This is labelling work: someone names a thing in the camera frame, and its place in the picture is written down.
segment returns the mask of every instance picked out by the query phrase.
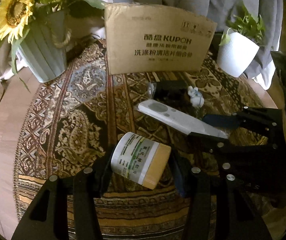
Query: cardboard box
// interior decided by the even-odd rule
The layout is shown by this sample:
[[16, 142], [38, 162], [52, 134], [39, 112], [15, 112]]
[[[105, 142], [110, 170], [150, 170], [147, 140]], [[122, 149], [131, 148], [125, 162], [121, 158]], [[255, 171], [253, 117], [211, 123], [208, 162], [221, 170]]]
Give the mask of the cardboard box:
[[164, 5], [105, 7], [110, 74], [199, 70], [216, 23]]

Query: white jar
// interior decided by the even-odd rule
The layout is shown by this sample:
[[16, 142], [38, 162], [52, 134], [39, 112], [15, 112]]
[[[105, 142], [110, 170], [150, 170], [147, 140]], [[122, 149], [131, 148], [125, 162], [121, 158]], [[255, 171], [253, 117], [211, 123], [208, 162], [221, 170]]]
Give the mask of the white jar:
[[113, 152], [111, 168], [127, 179], [155, 189], [170, 153], [171, 147], [128, 132]]

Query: white remote control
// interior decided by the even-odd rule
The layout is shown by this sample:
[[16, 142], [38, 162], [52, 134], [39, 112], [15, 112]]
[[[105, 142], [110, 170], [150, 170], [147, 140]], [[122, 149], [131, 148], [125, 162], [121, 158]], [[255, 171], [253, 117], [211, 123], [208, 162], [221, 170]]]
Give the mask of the white remote control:
[[138, 104], [138, 110], [185, 134], [191, 132], [228, 139], [228, 134], [153, 99]]

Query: white toy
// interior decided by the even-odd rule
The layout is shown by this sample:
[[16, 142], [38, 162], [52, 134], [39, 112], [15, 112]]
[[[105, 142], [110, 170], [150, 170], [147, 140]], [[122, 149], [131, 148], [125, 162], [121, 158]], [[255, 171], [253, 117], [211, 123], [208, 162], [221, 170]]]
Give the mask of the white toy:
[[193, 88], [189, 86], [187, 88], [187, 94], [190, 96], [190, 102], [194, 108], [200, 108], [204, 105], [204, 98], [197, 87]]

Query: white flower pot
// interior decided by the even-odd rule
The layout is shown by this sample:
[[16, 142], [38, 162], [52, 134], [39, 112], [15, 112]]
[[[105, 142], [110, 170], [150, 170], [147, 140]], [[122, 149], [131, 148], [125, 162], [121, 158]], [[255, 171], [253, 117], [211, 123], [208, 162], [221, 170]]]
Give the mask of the white flower pot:
[[231, 41], [220, 46], [217, 64], [226, 73], [239, 77], [249, 66], [259, 50], [259, 46], [245, 36], [229, 31]]

